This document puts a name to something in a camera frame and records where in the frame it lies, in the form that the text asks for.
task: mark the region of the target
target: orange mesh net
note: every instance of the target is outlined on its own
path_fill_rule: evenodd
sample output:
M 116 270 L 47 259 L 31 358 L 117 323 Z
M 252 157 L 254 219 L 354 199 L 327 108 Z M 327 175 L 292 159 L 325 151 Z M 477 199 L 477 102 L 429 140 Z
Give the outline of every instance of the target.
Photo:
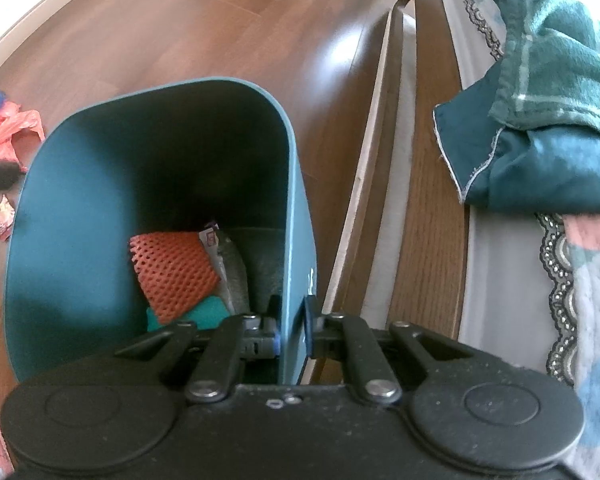
M 191 310 L 220 281 L 198 233 L 149 233 L 129 245 L 140 287 L 162 325 Z

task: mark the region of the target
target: hole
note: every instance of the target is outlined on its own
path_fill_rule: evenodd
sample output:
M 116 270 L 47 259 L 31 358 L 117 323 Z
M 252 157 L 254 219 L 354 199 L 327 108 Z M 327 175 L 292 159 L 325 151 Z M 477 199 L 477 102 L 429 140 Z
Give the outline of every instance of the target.
M 468 352 L 463 352 L 458 348 L 448 346 L 442 341 L 438 341 L 437 339 L 433 339 L 424 334 L 418 336 L 418 341 L 436 361 L 453 361 L 454 359 L 466 359 L 467 357 L 471 357 L 471 354 Z

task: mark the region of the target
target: plastic bag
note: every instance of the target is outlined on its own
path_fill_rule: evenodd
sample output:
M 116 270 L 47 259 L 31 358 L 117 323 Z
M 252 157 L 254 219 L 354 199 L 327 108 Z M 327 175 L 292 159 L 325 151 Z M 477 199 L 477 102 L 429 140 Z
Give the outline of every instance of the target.
M 250 311 L 247 270 L 238 248 L 217 225 L 198 233 L 211 264 L 220 276 L 216 294 L 231 314 Z
M 5 101 L 0 108 L 0 160 L 17 162 L 26 171 L 18 160 L 11 140 L 14 134 L 28 128 L 38 134 L 40 142 L 45 140 L 45 131 L 42 129 L 42 119 L 37 110 L 20 111 L 20 105 L 12 101 Z

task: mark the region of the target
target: wooden floor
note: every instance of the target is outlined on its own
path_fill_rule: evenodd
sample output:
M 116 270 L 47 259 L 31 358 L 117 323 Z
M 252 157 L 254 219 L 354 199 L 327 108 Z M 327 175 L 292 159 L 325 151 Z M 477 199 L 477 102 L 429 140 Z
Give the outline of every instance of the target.
M 349 201 L 386 15 L 396 0 L 73 0 L 0 68 L 0 89 L 51 131 L 74 110 L 187 78 L 269 90 L 298 140 L 323 296 Z M 16 150 L 27 151 L 27 139 Z M 13 387 L 2 335 L 0 406 Z

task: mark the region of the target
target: green plaid blanket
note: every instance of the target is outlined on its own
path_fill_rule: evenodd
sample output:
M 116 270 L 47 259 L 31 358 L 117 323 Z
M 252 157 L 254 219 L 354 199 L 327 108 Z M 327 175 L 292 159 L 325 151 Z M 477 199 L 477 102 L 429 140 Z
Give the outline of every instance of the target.
M 507 39 L 490 116 L 517 130 L 582 124 L 600 132 L 600 21 L 578 0 L 496 3 Z

